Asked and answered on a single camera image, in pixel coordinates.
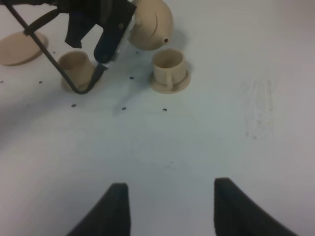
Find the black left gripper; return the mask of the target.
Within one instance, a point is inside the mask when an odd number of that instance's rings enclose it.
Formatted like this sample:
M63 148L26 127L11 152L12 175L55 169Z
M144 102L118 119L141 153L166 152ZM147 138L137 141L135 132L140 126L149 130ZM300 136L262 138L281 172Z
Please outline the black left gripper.
M81 48L81 40L95 25L106 30L122 24L125 29L136 11L128 0L55 0L54 6L69 14L65 43L72 48Z

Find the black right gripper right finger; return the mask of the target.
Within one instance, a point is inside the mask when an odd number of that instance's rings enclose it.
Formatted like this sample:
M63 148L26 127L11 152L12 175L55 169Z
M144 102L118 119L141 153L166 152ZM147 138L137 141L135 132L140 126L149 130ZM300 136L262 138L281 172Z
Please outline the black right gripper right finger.
M294 236L252 201L231 179L214 181L214 228L218 236Z

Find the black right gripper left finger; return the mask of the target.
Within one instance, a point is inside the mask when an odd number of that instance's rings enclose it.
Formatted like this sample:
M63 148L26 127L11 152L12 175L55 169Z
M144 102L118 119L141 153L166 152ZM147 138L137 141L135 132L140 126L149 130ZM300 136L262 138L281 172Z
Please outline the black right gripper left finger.
M126 183L112 184L69 236L130 236L131 215Z

